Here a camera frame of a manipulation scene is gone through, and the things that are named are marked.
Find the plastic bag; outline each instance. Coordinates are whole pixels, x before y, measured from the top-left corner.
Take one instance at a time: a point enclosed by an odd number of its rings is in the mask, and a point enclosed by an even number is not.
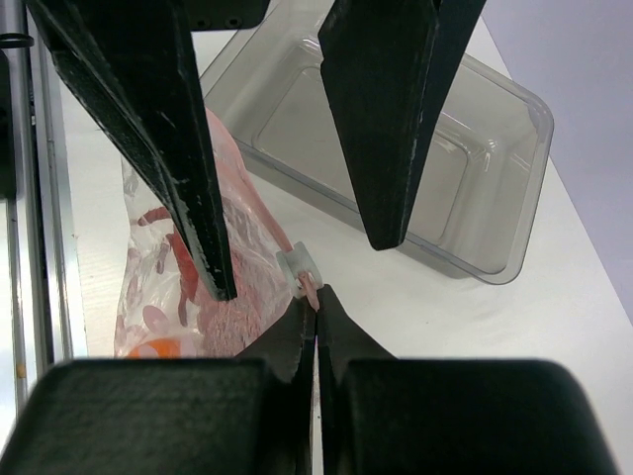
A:
[[[291,289],[276,252],[292,247],[254,190],[236,143],[211,111],[207,119],[238,297],[213,300],[167,210],[123,160],[131,233],[117,356],[235,356],[288,307]]]

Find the gray transparent tray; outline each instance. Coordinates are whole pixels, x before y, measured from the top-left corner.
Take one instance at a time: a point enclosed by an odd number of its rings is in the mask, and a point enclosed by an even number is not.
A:
[[[357,225],[319,75],[323,11],[288,8],[277,7],[254,33],[235,35],[203,75],[203,87],[211,88],[206,103],[252,171]],[[514,279],[552,132],[552,116],[538,97],[465,55],[435,130],[407,248],[424,249],[489,283]],[[280,174],[286,179],[279,181]]]

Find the transparent plastic bag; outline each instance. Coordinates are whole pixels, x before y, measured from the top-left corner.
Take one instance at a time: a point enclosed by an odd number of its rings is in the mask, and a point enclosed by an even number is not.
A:
[[[230,133],[211,111],[207,119],[238,297],[213,300],[169,213],[123,160],[131,232],[115,331],[117,356],[235,356],[290,302],[276,253],[292,247],[253,188]]]

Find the white plastic clip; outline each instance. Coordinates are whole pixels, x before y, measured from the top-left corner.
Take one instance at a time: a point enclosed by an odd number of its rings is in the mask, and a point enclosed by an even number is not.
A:
[[[300,299],[306,296],[306,289],[299,284],[299,274],[302,272],[310,274],[312,282],[315,284],[315,290],[323,286],[323,279],[318,272],[317,265],[306,249],[306,245],[302,242],[297,242],[290,252],[283,250],[277,252],[277,262],[279,262],[279,267],[281,267],[281,271],[296,298]]]

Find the white tabletop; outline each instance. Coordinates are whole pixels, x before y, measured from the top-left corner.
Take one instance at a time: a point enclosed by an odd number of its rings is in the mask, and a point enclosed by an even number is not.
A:
[[[230,34],[196,34],[203,71]],[[483,22],[468,53],[507,74]],[[111,355],[128,241],[120,155],[64,90],[64,122],[88,347]],[[613,454],[633,473],[633,328],[550,162],[525,264],[504,286],[452,279],[255,180],[302,240],[348,314],[386,349],[415,357],[537,357],[586,389]]]

